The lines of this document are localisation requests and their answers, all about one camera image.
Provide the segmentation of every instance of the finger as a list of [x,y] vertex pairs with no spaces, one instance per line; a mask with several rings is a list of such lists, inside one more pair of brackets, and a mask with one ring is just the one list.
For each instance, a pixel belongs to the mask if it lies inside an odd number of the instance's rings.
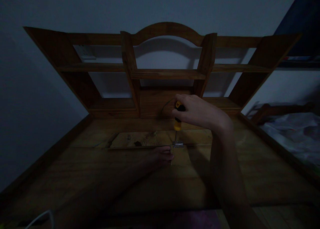
[[171,161],[174,158],[174,154],[160,154],[159,157],[164,161]]
[[156,148],[154,149],[154,151],[156,151],[156,152],[163,152],[163,151],[168,151],[168,150],[170,150],[170,149],[171,149],[170,146],[161,146],[161,147],[156,147]]
[[176,94],[175,98],[176,98],[176,100],[180,101],[180,102],[185,106],[185,104],[186,104],[186,97],[187,97],[187,96],[188,96],[188,95],[186,95],[186,94]]
[[177,109],[173,109],[172,112],[172,117],[176,117],[179,120],[184,122],[185,116],[186,116],[186,112],[185,111],[178,111]]

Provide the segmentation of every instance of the wooden bed frame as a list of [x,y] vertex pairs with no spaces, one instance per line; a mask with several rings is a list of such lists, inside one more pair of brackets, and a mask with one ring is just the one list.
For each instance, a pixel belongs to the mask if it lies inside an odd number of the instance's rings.
[[263,139],[288,164],[295,168],[314,187],[320,190],[320,177],[259,127],[259,125],[267,122],[268,116],[281,116],[290,113],[310,112],[314,106],[315,104],[312,102],[308,102],[305,105],[270,106],[269,104],[264,104],[250,120],[242,113],[238,114],[238,118],[261,139]]

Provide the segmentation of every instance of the wooden hutch shelf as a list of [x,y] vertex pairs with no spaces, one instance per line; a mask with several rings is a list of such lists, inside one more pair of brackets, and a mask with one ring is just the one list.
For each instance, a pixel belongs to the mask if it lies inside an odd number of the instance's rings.
[[[282,61],[300,34],[265,37],[200,35],[178,23],[162,22],[130,34],[64,33],[24,27],[85,108],[96,118],[167,118],[172,106],[164,105],[176,93],[203,96],[211,73],[242,72],[227,97],[204,98],[209,103],[235,115]],[[157,36],[184,38],[202,47],[198,68],[138,69],[133,46]],[[121,46],[123,63],[82,63],[73,45]],[[216,47],[257,48],[248,64],[215,64]],[[125,72],[132,98],[102,98],[89,72]],[[191,87],[141,87],[140,79],[190,79]]]

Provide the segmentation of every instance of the wooden divider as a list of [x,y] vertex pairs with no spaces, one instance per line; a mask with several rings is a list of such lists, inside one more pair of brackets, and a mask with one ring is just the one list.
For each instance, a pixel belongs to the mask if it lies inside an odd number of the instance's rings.
[[194,80],[194,93],[202,97],[206,89],[216,56],[217,33],[207,34],[202,41],[202,50],[197,71],[205,75],[204,80]]

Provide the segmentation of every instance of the wooden desk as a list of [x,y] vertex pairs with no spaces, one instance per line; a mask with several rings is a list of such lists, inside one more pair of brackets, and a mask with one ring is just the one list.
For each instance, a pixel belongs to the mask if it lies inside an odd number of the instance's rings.
[[[252,205],[319,202],[320,192],[237,119],[238,158]],[[14,220],[30,220],[62,206],[80,190],[105,180],[148,151],[107,150],[113,133],[172,130],[172,120],[94,120],[77,139],[3,211]],[[199,127],[184,124],[184,130]],[[210,144],[175,149],[172,166],[160,169],[127,190],[109,209],[110,216],[219,208],[209,180]]]

